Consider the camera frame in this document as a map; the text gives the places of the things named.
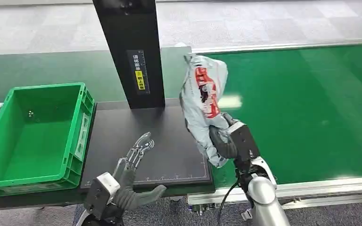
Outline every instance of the green plastic crate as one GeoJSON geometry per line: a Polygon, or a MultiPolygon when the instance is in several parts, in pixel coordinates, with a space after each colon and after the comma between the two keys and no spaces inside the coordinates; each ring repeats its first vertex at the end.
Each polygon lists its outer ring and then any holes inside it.
{"type": "Polygon", "coordinates": [[[84,83],[10,90],[0,110],[0,196],[77,187],[93,107],[84,83]]]}

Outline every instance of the black pillar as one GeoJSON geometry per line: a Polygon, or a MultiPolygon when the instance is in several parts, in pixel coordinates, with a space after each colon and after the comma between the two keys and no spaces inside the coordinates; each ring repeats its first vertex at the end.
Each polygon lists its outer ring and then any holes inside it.
{"type": "Polygon", "coordinates": [[[93,0],[130,108],[164,107],[155,0],[93,0]]]}

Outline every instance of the floor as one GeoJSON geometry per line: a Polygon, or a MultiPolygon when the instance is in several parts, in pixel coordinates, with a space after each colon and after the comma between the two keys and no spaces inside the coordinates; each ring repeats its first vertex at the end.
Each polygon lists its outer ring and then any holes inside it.
{"type": "MultiPolygon", "coordinates": [[[[320,43],[362,40],[362,0],[246,0],[159,2],[162,47],[184,42],[194,48],[320,43]]],[[[0,54],[107,50],[91,4],[0,7],[0,54]]],[[[245,204],[227,205],[223,225],[251,225],[240,213],[245,204]]],[[[0,226],[71,226],[81,206],[43,210],[1,210],[0,226]]],[[[168,198],[133,212],[126,225],[215,225],[216,211],[188,213],[185,198],[168,198]]],[[[293,226],[362,225],[362,204],[288,210],[293,226]]]]}
{"type": "MultiPolygon", "coordinates": [[[[247,204],[225,205],[222,211],[223,226],[253,226],[243,221],[241,213],[247,204]]],[[[19,210],[0,210],[0,226],[75,226],[83,212],[82,205],[46,207],[19,210]]],[[[160,199],[134,211],[126,211],[126,226],[216,226],[218,210],[209,210],[202,216],[187,210],[185,197],[175,202],[160,199]]],[[[291,226],[362,226],[362,203],[311,207],[286,210],[291,226]]]]}
{"type": "MultiPolygon", "coordinates": [[[[158,2],[162,47],[362,39],[362,0],[158,2]]],[[[0,7],[0,54],[108,49],[91,4],[0,7]]]]}

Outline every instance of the black table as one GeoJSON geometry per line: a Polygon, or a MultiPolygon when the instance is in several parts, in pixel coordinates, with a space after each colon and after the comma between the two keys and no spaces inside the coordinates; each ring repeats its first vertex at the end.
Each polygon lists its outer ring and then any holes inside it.
{"type": "Polygon", "coordinates": [[[91,180],[113,173],[140,135],[150,131],[155,147],[143,157],[134,188],[146,191],[163,184],[165,196],[214,192],[211,167],[185,129],[178,99],[167,99],[166,108],[130,109],[126,101],[98,102],[78,188],[0,197],[0,209],[32,206],[66,206],[82,203],[91,180]]]}

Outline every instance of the yellow label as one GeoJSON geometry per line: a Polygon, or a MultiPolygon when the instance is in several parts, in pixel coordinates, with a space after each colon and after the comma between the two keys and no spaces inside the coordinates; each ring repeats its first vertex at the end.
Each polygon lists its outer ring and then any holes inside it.
{"type": "Polygon", "coordinates": [[[135,71],[135,77],[137,77],[138,88],[144,90],[145,83],[143,81],[142,71],[135,71]]]}

